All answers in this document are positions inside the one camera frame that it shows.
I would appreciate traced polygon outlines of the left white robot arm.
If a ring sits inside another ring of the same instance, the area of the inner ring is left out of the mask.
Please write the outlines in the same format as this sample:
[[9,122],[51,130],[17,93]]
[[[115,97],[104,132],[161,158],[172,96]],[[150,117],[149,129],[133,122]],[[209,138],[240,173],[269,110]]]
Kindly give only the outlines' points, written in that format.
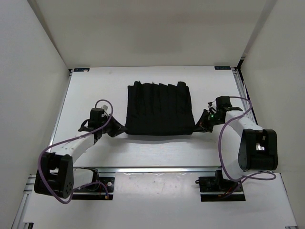
[[56,152],[45,150],[40,154],[34,191],[37,194],[53,196],[63,204],[72,200],[76,190],[103,190],[108,193],[107,185],[100,181],[97,169],[75,168],[73,165],[103,134],[116,137],[126,130],[126,127],[105,109],[91,109],[89,119],[79,128],[80,132],[84,132],[83,135],[57,143],[60,148]]

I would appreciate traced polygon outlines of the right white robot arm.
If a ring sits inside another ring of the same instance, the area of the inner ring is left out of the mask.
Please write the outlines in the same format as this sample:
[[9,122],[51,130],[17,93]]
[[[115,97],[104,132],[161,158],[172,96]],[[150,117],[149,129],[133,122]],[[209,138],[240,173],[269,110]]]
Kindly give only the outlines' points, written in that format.
[[[195,132],[211,133],[215,126],[221,125],[218,137],[218,156],[223,174],[214,178],[214,186],[221,191],[226,190],[233,182],[246,179],[259,179],[261,173],[274,171],[278,167],[277,133],[272,129],[264,129],[247,114],[252,110],[252,103],[243,110],[231,103],[233,96],[220,96],[209,102],[195,125]],[[222,154],[222,137],[227,127],[231,127],[240,137],[237,159],[231,163],[224,160]]]

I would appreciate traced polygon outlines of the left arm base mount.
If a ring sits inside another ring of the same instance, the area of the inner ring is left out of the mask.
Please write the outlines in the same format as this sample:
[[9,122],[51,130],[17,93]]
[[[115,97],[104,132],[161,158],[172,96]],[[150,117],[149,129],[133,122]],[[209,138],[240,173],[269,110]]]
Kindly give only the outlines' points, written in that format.
[[72,200],[113,200],[115,175],[95,172],[93,182],[99,183],[77,189]]

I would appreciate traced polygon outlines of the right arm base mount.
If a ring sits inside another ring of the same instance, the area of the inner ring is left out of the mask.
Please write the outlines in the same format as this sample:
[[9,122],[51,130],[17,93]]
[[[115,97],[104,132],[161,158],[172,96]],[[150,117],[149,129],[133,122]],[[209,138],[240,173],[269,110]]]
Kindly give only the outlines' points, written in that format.
[[246,201],[243,186],[223,178],[222,171],[216,170],[214,176],[198,177],[201,202],[241,202]]

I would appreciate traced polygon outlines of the black skirt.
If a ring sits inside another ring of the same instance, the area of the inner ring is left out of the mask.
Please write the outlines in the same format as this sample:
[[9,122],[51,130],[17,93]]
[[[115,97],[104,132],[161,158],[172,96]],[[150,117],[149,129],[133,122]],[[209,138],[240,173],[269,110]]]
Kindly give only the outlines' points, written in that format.
[[190,135],[195,129],[192,101],[185,82],[129,85],[126,133],[129,135]]

